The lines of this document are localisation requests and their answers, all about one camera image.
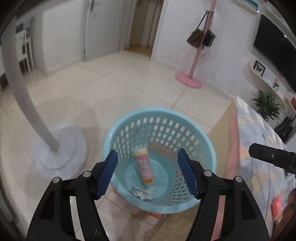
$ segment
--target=laundry basket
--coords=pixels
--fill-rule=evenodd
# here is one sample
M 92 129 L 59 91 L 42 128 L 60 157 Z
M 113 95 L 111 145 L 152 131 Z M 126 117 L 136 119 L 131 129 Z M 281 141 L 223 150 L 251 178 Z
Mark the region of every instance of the laundry basket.
M 140 200 L 130 189 L 143 188 L 135 168 L 133 149 L 147 146 L 155 178 L 153 200 Z M 199 203 L 191 195 L 177 163 L 177 152 L 184 148 L 204 169 L 217 170 L 214 148 L 207 135 L 184 115 L 167 109 L 146 108 L 122 117 L 109 131 L 103 157 L 110 150 L 118 153 L 118 165 L 111 179 L 117 193 L 127 202 L 150 213 L 169 214 Z

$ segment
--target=butterfly frame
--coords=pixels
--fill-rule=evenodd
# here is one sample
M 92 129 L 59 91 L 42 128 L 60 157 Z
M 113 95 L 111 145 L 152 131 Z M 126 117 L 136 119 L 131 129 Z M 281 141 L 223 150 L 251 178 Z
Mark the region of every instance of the butterfly frame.
M 264 71 L 265 71 L 265 67 L 264 67 L 260 62 L 258 62 L 258 60 L 255 61 L 255 64 L 254 64 L 253 69 L 254 69 L 255 72 L 256 72 L 257 74 L 259 74 L 261 77 L 263 76 Z

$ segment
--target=bed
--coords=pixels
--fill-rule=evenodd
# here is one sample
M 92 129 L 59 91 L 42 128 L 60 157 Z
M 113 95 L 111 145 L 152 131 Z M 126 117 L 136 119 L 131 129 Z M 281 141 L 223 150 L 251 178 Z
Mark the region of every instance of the bed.
M 286 173 L 272 164 L 251 158 L 248 153 L 253 143 L 286 150 L 286 146 L 273 129 L 241 98 L 235 97 L 216 125 L 209 132 L 218 160 L 217 175 L 232 179 L 243 177 L 250 188 L 265 219 L 270 237 L 274 219 L 271 203 L 281 196 L 283 207 L 288 194 L 295 188 L 295 175 Z M 198 206 L 182 213 L 170 215 L 152 241 L 185 240 Z M 219 206 L 212 240 L 219 237 L 223 207 Z

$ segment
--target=white door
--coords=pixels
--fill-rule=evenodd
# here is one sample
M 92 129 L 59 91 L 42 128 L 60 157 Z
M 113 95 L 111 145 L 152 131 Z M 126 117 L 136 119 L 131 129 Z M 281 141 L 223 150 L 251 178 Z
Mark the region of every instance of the white door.
M 90 0 L 86 18 L 86 60 L 119 51 L 126 0 Z

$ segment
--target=television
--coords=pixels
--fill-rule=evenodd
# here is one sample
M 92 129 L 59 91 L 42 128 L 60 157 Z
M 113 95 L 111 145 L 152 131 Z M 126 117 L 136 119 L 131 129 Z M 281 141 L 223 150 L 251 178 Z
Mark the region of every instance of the television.
M 263 14 L 253 46 L 277 68 L 295 91 L 296 49 L 287 36 Z

